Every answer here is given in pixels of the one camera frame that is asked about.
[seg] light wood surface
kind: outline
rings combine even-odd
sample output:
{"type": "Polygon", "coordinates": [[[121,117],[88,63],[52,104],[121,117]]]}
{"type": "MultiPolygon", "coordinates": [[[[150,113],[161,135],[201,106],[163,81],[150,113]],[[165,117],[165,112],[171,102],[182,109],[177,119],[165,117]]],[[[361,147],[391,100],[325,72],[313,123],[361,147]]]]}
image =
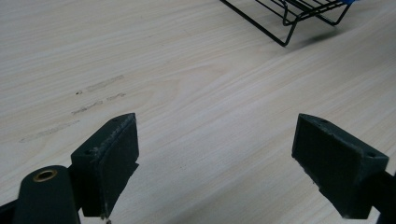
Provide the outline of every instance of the light wood surface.
{"type": "Polygon", "coordinates": [[[362,0],[336,29],[304,21],[281,48],[218,0],[0,0],[0,204],[135,112],[140,166],[115,224],[375,223],[375,209],[342,219],[291,146],[307,113],[390,156],[395,172],[395,21],[395,1],[362,0]]]}

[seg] bolt hole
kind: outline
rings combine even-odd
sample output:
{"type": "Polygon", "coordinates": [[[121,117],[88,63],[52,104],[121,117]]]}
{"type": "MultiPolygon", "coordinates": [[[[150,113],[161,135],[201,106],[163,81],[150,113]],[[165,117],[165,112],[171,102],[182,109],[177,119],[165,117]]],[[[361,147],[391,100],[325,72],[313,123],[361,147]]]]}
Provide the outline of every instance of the bolt hole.
{"type": "Polygon", "coordinates": [[[375,157],[375,154],[374,154],[374,152],[369,152],[369,153],[367,153],[367,156],[368,156],[368,157],[371,157],[371,158],[374,158],[374,157],[375,157]]]}
{"type": "Polygon", "coordinates": [[[56,170],[46,170],[46,171],[42,171],[42,172],[38,173],[37,175],[35,175],[33,177],[33,180],[35,182],[44,182],[44,181],[52,179],[57,174],[58,174],[58,172],[56,170]]]}

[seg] tabletop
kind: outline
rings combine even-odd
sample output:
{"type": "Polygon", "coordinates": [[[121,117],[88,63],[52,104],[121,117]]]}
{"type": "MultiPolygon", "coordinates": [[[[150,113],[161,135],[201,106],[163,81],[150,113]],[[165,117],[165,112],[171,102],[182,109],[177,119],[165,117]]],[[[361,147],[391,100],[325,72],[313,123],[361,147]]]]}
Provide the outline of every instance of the tabletop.
{"type": "MultiPolygon", "coordinates": [[[[285,34],[253,2],[241,6],[285,34]]],[[[356,1],[336,28],[300,22],[282,48],[219,0],[0,0],[0,204],[135,112],[140,166],[112,223],[375,223],[374,208],[342,219],[291,147],[310,114],[394,174],[395,20],[393,0],[356,1]]]]}

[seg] wire rack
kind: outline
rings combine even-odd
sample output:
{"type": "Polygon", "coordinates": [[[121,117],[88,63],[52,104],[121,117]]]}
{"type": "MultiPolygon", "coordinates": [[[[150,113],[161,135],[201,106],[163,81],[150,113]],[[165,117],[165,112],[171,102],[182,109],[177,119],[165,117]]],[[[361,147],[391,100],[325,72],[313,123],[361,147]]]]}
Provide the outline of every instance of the wire rack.
{"type": "Polygon", "coordinates": [[[285,47],[289,44],[294,29],[299,21],[304,21],[308,18],[316,17],[330,24],[331,26],[335,26],[340,23],[340,21],[344,18],[345,14],[354,2],[354,0],[254,0],[261,6],[266,7],[267,9],[275,13],[278,17],[280,17],[284,26],[290,27],[286,40],[283,41],[272,32],[268,31],[263,26],[258,24],[255,20],[250,18],[247,14],[245,14],[235,5],[231,4],[229,1],[220,1],[226,6],[230,7],[236,13],[241,15],[244,19],[252,23],[258,29],[263,31],[282,47],[285,47]],[[338,7],[343,7],[344,10],[335,21],[323,16],[324,12],[333,10],[338,7]]]}

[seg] pencil mark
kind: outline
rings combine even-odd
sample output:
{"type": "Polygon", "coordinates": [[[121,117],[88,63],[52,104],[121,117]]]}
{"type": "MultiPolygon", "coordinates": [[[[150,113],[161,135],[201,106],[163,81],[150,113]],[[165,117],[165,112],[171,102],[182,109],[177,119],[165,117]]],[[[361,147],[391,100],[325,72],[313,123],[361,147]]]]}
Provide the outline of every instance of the pencil mark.
{"type": "Polygon", "coordinates": [[[30,142],[30,141],[35,140],[35,139],[37,139],[37,138],[44,137],[44,136],[49,135],[49,134],[52,134],[52,133],[57,133],[57,132],[59,132],[60,130],[63,130],[63,129],[65,129],[65,128],[67,128],[67,127],[70,127],[70,126],[72,126],[73,124],[76,124],[76,123],[78,123],[78,122],[79,122],[79,120],[75,120],[75,121],[73,121],[73,122],[60,124],[60,125],[58,125],[58,126],[56,126],[56,127],[54,127],[54,128],[48,129],[48,130],[46,130],[46,131],[44,131],[44,132],[41,132],[41,133],[34,133],[34,134],[31,134],[31,135],[27,135],[26,137],[24,137],[24,138],[22,138],[22,139],[20,140],[20,143],[30,142]]]}
{"type": "Polygon", "coordinates": [[[115,95],[115,96],[110,96],[110,97],[107,97],[107,100],[108,101],[112,101],[112,100],[115,100],[115,99],[117,99],[117,98],[119,98],[119,97],[123,97],[124,95],[126,95],[125,93],[119,93],[119,94],[117,94],[117,95],[115,95]]]}
{"type": "Polygon", "coordinates": [[[113,77],[111,79],[108,79],[106,81],[99,82],[99,83],[97,83],[95,85],[87,87],[87,91],[96,91],[96,90],[102,89],[102,88],[110,85],[111,83],[113,83],[113,82],[115,82],[117,80],[123,79],[123,78],[124,78],[124,76],[117,76],[117,77],[113,77]]]}
{"type": "Polygon", "coordinates": [[[80,109],[78,109],[76,111],[73,111],[72,115],[76,115],[78,113],[81,113],[81,112],[84,112],[86,110],[89,110],[89,109],[93,108],[96,105],[102,105],[102,104],[103,104],[103,101],[96,101],[95,103],[93,103],[91,105],[86,105],[86,106],[83,106],[82,108],[80,108],[80,109]]]}

